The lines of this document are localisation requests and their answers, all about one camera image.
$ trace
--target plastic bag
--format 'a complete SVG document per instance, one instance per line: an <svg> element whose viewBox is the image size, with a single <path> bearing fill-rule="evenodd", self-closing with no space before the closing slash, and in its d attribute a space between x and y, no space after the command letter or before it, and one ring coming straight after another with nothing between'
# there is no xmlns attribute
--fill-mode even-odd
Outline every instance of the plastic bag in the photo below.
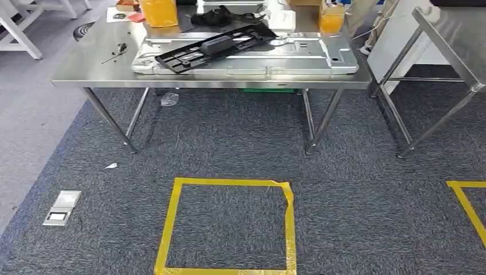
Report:
<svg viewBox="0 0 486 275"><path fill-rule="evenodd" d="M160 100L160 106L163 107L174 106L175 104L177 104L178 101L179 101L179 94L166 93L165 95L162 96Z"/></svg>

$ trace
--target black cloth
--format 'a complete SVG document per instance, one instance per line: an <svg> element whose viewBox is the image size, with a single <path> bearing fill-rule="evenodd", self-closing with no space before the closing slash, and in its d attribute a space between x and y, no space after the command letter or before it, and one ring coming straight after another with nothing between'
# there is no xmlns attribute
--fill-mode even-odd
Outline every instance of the black cloth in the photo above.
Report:
<svg viewBox="0 0 486 275"><path fill-rule="evenodd" d="M195 14L191 17L191 23L199 26L224 27L230 25L233 21L244 23L258 23L263 16L255 17L253 13L235 14L231 13L224 5L219 9L213 9L204 14Z"/></svg>

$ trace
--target gray carpet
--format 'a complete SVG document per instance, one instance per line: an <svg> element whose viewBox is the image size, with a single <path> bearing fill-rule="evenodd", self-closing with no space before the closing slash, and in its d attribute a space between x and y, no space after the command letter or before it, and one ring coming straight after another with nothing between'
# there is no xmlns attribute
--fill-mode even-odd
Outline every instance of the gray carpet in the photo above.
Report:
<svg viewBox="0 0 486 275"><path fill-rule="evenodd" d="M413 107L407 123L421 125L456 88L409 83L394 97ZM97 90L124 127L141 92ZM486 97L397 159L395 125L365 92L346 92L312 156L298 95L179 94L168 108L151 95L136 155L84 105L0 240L2 274L152 274L176 176L291 181L298 274L486 274L486 250L445 184L486 176ZM312 92L316 117L330 95ZM103 169L113 162L119 168ZM83 192L69 225L41 226L62 189ZM471 192L484 205L484 193ZM285 268L281 190L190 186L179 206L168 266Z"/></svg>

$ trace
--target orange container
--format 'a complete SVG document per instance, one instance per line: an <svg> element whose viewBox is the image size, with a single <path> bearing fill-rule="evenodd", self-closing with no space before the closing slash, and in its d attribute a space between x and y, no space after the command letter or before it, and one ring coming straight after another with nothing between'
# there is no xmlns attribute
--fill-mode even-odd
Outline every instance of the orange container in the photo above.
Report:
<svg viewBox="0 0 486 275"><path fill-rule="evenodd" d="M175 0L141 0L145 20L151 27L162 28L179 25Z"/></svg>
<svg viewBox="0 0 486 275"><path fill-rule="evenodd" d="M344 22L346 9L341 4L339 6L321 5L319 10L319 29L322 33L338 33Z"/></svg>

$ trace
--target floor marking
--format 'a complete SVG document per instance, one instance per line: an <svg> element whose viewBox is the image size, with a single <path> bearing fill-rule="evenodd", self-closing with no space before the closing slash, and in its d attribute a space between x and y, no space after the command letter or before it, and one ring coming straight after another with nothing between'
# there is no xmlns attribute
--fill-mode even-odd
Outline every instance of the floor marking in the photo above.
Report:
<svg viewBox="0 0 486 275"><path fill-rule="evenodd" d="M486 247L486 229L484 228L483 223L477 216L476 211L474 210L468 198L466 197L466 194L464 194L462 190L462 188L486 188L486 182L449 181L447 182L447 185L450 188L452 188L454 193L456 193L457 199L459 199L459 202L463 206L464 210L466 211L466 214L468 215L479 237L481 238L484 247Z"/></svg>
<svg viewBox="0 0 486 275"><path fill-rule="evenodd" d="M216 185L216 186L268 186L280 187L287 199L285 210L285 247L286 270L273 269L199 269L199 268L167 268L166 261L170 239L174 229L177 205L181 196L182 185ZM170 197L167 217L160 240L159 253L155 261L155 275L297 275L297 257L295 249L295 222L293 216L293 192L288 182L274 182L273 180L253 179L197 179L175 178L174 187Z"/></svg>

